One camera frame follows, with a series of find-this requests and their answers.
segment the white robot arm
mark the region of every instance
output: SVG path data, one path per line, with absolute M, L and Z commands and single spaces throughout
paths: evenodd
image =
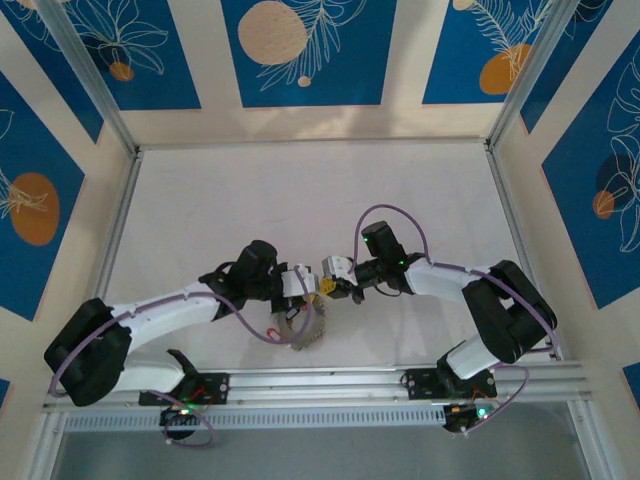
M 199 374 L 181 352 L 169 350 L 173 358 L 161 361 L 130 354 L 167 333 L 237 313 L 247 300 L 270 301 L 274 313 L 297 314 L 305 296 L 317 292 L 317 276 L 304 265 L 288 269 L 286 263 L 277 263 L 276 256 L 273 246 L 255 240 L 237 261 L 222 264 L 168 295 L 112 307 L 99 298 L 86 301 L 45 352 L 45 361 L 56 372 L 52 385 L 60 381 L 77 406 L 124 390 L 190 396 L 206 375 Z M 263 339 L 284 344 L 294 342 L 295 336 L 281 342 Z M 50 393 L 57 395 L 55 389 Z
M 351 296 L 359 304 L 365 289 L 383 282 L 400 293 L 464 302 L 478 328 L 477 336 L 438 361 L 429 380 L 431 398 L 470 398 L 474 382 L 490 375 L 489 367 L 514 363 L 556 327 L 553 311 L 513 262 L 478 269 L 431 263 L 424 254 L 406 254 L 386 222 L 361 233 L 373 259 L 353 265 L 346 257 L 328 257 L 320 282 L 304 265 L 291 270 L 286 263 L 278 264 L 275 248 L 255 240 L 236 262 L 222 264 L 169 295 L 113 307 L 99 298 L 88 300 L 45 353 L 45 361 L 56 372 L 52 385 L 60 381 L 78 406 L 122 390 L 156 390 L 190 398 L 207 381 L 207 374 L 197 372 L 181 352 L 170 350 L 173 359 L 155 363 L 129 355 L 174 330 L 237 313 L 249 299 L 270 301 L 272 312 L 299 312 L 303 294 Z M 276 344 L 293 341 L 262 338 Z M 195 400 L 208 401 L 206 396 Z M 144 403 L 141 395 L 140 403 L 157 404 L 157 400 Z
M 468 392 L 474 377 L 500 364 L 512 364 L 556 328 L 555 314 L 513 262 L 466 268 L 406 254 L 386 222 L 362 230 L 372 260 L 353 265 L 346 257 L 323 262 L 321 293 L 332 298 L 364 300 L 364 289 L 386 282 L 410 295 L 432 295 L 465 303 L 478 335 L 447 352 L 437 365 L 447 394 Z

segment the black mounting plate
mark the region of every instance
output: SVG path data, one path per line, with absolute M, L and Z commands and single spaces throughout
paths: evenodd
M 460 380 L 456 384 L 455 394 L 447 391 L 436 368 L 411 368 L 402 376 L 400 383 L 408 390 L 409 400 L 471 399 L 474 387 L 487 397 L 495 398 L 498 395 L 495 380 L 488 370 L 468 380 Z
M 198 373 L 197 384 L 193 392 L 194 396 L 178 398 L 183 403 L 190 405 L 226 405 L 229 396 L 228 373 Z M 163 407 L 171 405 L 161 398 L 149 392 L 140 392 L 138 404 L 143 407 Z

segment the blue panel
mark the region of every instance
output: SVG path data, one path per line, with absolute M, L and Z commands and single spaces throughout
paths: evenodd
M 551 3 L 452 0 L 423 103 L 502 102 Z
M 611 0 L 582 0 L 578 5 L 564 35 L 520 110 L 529 133 L 533 131 L 610 5 Z
M 17 0 L 0 0 L 0 10 L 40 64 L 51 83 L 60 92 L 87 134 L 96 142 L 104 123 L 102 116 L 91 102 L 62 53 L 58 51 L 58 45 L 49 35 L 49 31 L 36 11 L 23 6 Z
M 4 403 L 7 393 L 9 393 L 9 385 L 10 382 L 0 378 L 0 410 L 2 409 L 2 404 Z
M 251 107 L 379 105 L 396 0 L 222 0 Z
M 599 308 L 640 286 L 640 33 L 543 163 Z
M 33 320 L 84 174 L 0 74 L 0 306 Z
M 17 0 L 0 2 L 19 6 Z M 62 5 L 122 110 L 200 108 L 166 0 L 70 0 Z M 19 31 L 25 41 L 31 37 L 29 47 L 47 74 L 56 68 L 65 73 L 54 82 L 60 90 L 72 76 L 62 54 L 47 35 L 34 34 L 41 25 L 37 14 L 22 23 Z
M 624 367 L 622 370 L 624 371 L 624 376 L 627 377 L 633 398 L 636 399 L 636 405 L 640 408 L 640 363 L 634 363 Z

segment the vent grille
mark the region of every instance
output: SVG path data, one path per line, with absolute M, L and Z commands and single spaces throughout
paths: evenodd
M 306 409 L 220 409 L 205 413 L 216 429 L 330 428 L 443 425 L 444 410 L 434 406 L 306 408 Z M 135 432 L 159 427 L 159 410 L 132 412 L 70 413 L 65 432 Z M 172 430 L 204 428 L 197 421 Z

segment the orange circle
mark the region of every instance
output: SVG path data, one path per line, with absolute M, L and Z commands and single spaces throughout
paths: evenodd
M 529 55 L 531 45 L 520 44 L 501 52 L 489 60 L 480 74 L 480 88 L 487 95 L 504 95 L 509 93 L 515 75 L 511 78 L 511 61 L 515 60 L 515 73 L 519 73 Z
M 238 24 L 238 39 L 247 56 L 262 65 L 281 65 L 307 46 L 307 29 L 298 14 L 279 1 L 256 3 Z
M 474 0 L 453 0 L 453 8 L 456 10 L 468 10 L 475 3 Z
M 613 194 L 602 190 L 593 198 L 593 211 L 602 220 L 606 220 L 611 216 L 615 208 L 615 200 Z
M 109 66 L 109 71 L 116 80 L 120 80 L 121 82 L 130 82 L 133 80 L 133 68 L 126 63 L 113 62 Z
M 39 173 L 23 173 L 11 186 L 32 198 L 46 194 L 40 203 L 42 210 L 25 204 L 11 209 L 11 223 L 20 238 L 36 247 L 46 245 L 56 234 L 60 220 L 60 200 L 56 187 Z

